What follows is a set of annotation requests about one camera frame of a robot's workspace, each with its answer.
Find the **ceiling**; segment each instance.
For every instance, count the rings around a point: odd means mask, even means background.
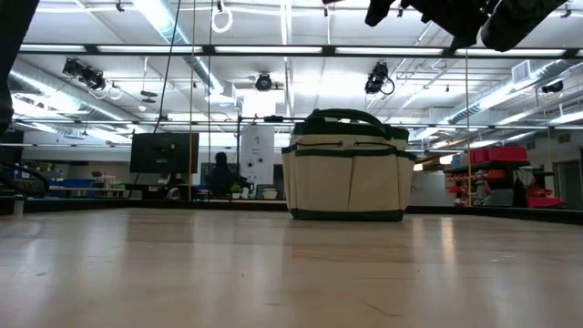
[[[320,1],[289,0],[291,22],[287,28],[288,45],[355,45],[355,46],[449,46],[452,37],[436,25],[420,21],[415,10],[406,10],[402,18],[391,12],[375,28],[364,22],[368,1],[346,0],[330,7],[324,16]],[[131,1],[122,1],[126,11],[115,9],[117,0],[41,0],[25,43],[37,44],[129,44],[160,45],[164,39]],[[177,0],[170,1],[175,9]],[[282,17],[280,0],[225,0],[233,11],[232,27],[225,33],[211,32],[211,1],[181,1],[179,24],[197,45],[282,45]],[[574,15],[560,18],[559,9],[538,26],[519,47],[579,47],[583,35],[579,33],[583,0],[570,3]],[[217,25],[226,23],[225,15],[218,15]],[[164,95],[162,112],[170,118],[188,119],[192,97],[195,120],[210,117],[213,120],[235,119],[235,106],[210,105],[207,91],[198,78],[191,80],[191,69],[184,60],[175,56],[169,62],[168,83],[164,86],[168,59],[152,56],[145,65],[140,56],[78,56],[83,64],[104,72],[110,83],[123,90],[122,97],[113,99],[107,93],[96,93],[93,101],[105,101],[137,119],[154,120],[160,111],[161,97],[155,104],[144,104],[140,95],[143,89]],[[67,81],[62,73],[67,56],[20,55],[20,60],[40,70]],[[381,97],[367,97],[363,86],[374,64],[385,61],[394,72],[395,92]],[[406,59],[361,57],[289,57],[290,82],[286,84],[286,64],[276,56],[212,56],[202,61],[210,72],[237,88],[240,101],[254,94],[252,79],[260,72],[268,72],[279,84],[279,90],[267,93],[276,102],[276,113],[287,115],[285,88],[289,86],[293,98],[293,115],[306,117],[315,108],[355,108],[375,114],[381,120],[393,123],[438,123],[435,113],[448,113],[465,103],[469,97],[510,77],[511,68],[523,59]],[[192,88],[192,82],[198,82]],[[83,87],[76,81],[70,83]],[[569,77],[566,89],[578,90],[579,78]],[[499,104],[492,111],[506,111],[508,115],[532,107],[534,92]],[[499,116],[482,115],[476,124],[495,124]],[[188,127],[166,127],[178,130]]]

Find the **desk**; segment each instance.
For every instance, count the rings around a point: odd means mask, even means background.
[[[122,198],[122,197],[124,197],[124,191],[126,191],[123,189],[115,189],[115,188],[79,188],[79,187],[58,187],[58,186],[51,186],[49,188],[49,190],[50,191],[64,191],[67,198],[86,196],[87,193],[90,191],[95,192],[99,196]]]

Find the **canvas tote bag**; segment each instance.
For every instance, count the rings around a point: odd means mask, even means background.
[[[342,123],[339,119],[364,123]],[[281,150],[288,209],[301,220],[401,220],[415,156],[409,132],[354,109],[315,110]]]

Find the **wooden table surface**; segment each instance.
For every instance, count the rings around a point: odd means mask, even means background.
[[[583,228],[123,209],[0,221],[0,327],[581,327]]]

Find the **shelf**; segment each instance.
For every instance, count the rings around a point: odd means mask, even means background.
[[[518,169],[525,166],[529,166],[528,161],[491,161],[487,163],[480,163],[472,165],[472,172],[476,172],[479,169]],[[446,169],[444,173],[465,173],[467,172],[467,167],[457,168],[457,169]]]

